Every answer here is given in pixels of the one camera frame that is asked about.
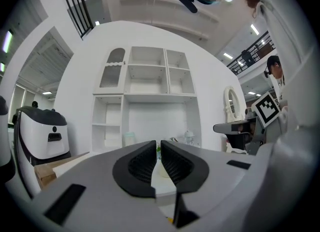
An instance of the curved white wall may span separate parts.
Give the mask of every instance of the curved white wall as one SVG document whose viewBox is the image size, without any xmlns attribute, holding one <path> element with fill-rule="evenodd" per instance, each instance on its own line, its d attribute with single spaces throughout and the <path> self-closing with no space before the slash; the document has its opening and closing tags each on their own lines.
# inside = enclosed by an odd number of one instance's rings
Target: curved white wall
<svg viewBox="0 0 320 232">
<path fill-rule="evenodd" d="M 90 151 L 93 90 L 107 52 L 115 48 L 158 47 L 186 54 L 198 97 L 202 147 L 221 151 L 222 135 L 213 125 L 226 122 L 224 89 L 233 86 L 245 111 L 240 83 L 224 64 L 196 44 L 168 31 L 132 22 L 112 22 L 95 27 L 71 58 L 60 82 L 54 108 L 68 122 L 73 155 Z"/>
</svg>

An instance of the balcony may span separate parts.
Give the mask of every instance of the balcony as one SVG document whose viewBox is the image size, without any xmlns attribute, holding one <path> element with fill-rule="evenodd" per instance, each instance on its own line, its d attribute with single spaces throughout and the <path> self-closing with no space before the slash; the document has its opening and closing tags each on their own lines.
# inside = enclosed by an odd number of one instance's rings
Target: balcony
<svg viewBox="0 0 320 232">
<path fill-rule="evenodd" d="M 236 75 L 242 73 L 247 68 L 261 60 L 272 50 L 275 49 L 269 32 L 265 32 L 250 47 L 242 51 L 241 55 L 236 57 L 227 67 Z"/>
</svg>

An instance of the railing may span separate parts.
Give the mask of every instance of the railing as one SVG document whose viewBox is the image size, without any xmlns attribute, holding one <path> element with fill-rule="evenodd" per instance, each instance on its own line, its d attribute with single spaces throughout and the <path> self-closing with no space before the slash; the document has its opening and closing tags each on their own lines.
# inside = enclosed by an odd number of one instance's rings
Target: railing
<svg viewBox="0 0 320 232">
<path fill-rule="evenodd" d="M 85 0 L 71 0 L 72 7 L 70 6 L 69 0 L 65 0 L 69 8 L 69 15 L 73 21 L 75 28 L 77 29 L 80 37 L 82 38 L 86 33 L 93 29 L 93 25 L 87 10 Z"/>
<path fill-rule="evenodd" d="M 227 67 L 238 75 L 275 49 L 269 32 L 264 33 L 250 47 L 235 58 Z"/>
</svg>

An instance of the person wearing cap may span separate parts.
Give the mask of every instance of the person wearing cap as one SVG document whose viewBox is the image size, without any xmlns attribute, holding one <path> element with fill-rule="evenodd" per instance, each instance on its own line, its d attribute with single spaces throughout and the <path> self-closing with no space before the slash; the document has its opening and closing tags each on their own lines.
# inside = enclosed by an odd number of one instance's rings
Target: person wearing cap
<svg viewBox="0 0 320 232">
<path fill-rule="evenodd" d="M 279 101 L 283 99 L 281 89 L 285 85 L 285 77 L 282 71 L 281 63 L 278 56 L 270 56 L 266 62 L 266 66 L 269 70 L 269 74 L 273 75 L 273 77 L 279 83 Z"/>
</svg>

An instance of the arched cabinet door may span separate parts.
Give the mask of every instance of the arched cabinet door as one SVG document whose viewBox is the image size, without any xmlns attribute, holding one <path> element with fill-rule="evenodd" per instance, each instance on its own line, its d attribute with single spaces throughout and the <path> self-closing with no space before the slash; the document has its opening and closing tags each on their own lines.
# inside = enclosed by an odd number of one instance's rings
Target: arched cabinet door
<svg viewBox="0 0 320 232">
<path fill-rule="evenodd" d="M 126 48 L 111 50 L 96 78 L 94 94 L 123 94 L 129 54 Z"/>
</svg>

